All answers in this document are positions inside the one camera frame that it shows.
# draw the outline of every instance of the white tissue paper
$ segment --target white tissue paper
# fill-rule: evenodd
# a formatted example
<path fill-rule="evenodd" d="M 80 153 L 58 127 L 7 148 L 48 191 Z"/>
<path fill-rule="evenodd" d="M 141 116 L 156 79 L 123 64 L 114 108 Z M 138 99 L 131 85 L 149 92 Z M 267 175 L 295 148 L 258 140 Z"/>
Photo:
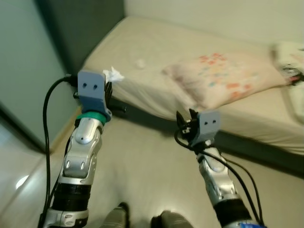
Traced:
<path fill-rule="evenodd" d="M 105 83 L 120 82 L 124 79 L 124 76 L 115 70 L 114 67 L 112 67 L 112 70 L 103 70 L 103 73 L 105 75 Z"/>

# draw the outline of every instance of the mattress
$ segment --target mattress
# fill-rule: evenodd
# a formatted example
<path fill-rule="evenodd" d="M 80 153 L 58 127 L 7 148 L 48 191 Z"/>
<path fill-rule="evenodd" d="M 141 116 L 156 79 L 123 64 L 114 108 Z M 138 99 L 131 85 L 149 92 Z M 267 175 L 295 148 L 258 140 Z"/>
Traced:
<path fill-rule="evenodd" d="M 210 52 L 245 51 L 263 57 L 268 47 L 229 40 L 140 17 L 126 17 L 93 50 L 85 70 L 115 69 L 125 76 L 113 86 L 113 96 L 152 115 L 175 120 L 187 115 L 161 73 L 168 64 Z M 304 154 L 304 128 L 292 118 L 281 90 L 269 89 L 219 108 L 221 129 Z"/>

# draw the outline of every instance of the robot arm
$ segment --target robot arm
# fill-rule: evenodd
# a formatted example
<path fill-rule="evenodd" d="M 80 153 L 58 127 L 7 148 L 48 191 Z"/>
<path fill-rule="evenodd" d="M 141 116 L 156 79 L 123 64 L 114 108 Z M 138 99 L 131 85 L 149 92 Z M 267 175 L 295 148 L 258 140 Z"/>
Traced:
<path fill-rule="evenodd" d="M 68 152 L 58 178 L 52 206 L 47 210 L 43 228 L 82 228 L 88 220 L 88 201 L 101 148 L 101 135 L 112 114 L 106 102 L 112 95 L 111 84 L 105 89 L 102 75 L 81 71 L 78 96 L 82 114 L 70 137 Z"/>
<path fill-rule="evenodd" d="M 193 148 L 199 162 L 199 171 L 206 183 L 206 190 L 218 220 L 223 228 L 260 228 L 254 221 L 238 194 L 228 174 L 228 168 L 219 161 L 199 153 L 207 152 L 226 163 L 217 148 L 214 137 L 220 128 L 218 111 L 197 113 L 190 110 L 192 119 L 184 121 L 177 112 L 177 123 L 182 138 Z"/>

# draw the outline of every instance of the wall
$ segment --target wall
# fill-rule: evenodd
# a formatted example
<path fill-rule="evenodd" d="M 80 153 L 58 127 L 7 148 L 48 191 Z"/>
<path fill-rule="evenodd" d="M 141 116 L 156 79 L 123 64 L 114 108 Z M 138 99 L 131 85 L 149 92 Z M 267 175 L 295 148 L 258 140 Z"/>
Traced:
<path fill-rule="evenodd" d="M 303 41 L 303 0 L 125 0 L 127 15 L 259 43 Z"/>
<path fill-rule="evenodd" d="M 44 141 L 42 107 L 64 71 L 33 0 L 0 0 L 0 103 Z M 52 141 L 77 108 L 71 88 L 60 85 L 48 106 Z"/>

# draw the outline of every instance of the pillow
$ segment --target pillow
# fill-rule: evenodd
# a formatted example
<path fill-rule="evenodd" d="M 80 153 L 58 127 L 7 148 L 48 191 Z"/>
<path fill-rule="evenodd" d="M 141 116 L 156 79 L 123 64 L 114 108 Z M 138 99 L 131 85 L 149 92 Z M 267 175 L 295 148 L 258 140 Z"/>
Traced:
<path fill-rule="evenodd" d="M 256 92 L 286 85 L 270 60 L 245 53 L 205 55 L 170 65 L 163 73 L 204 109 L 214 109 Z"/>

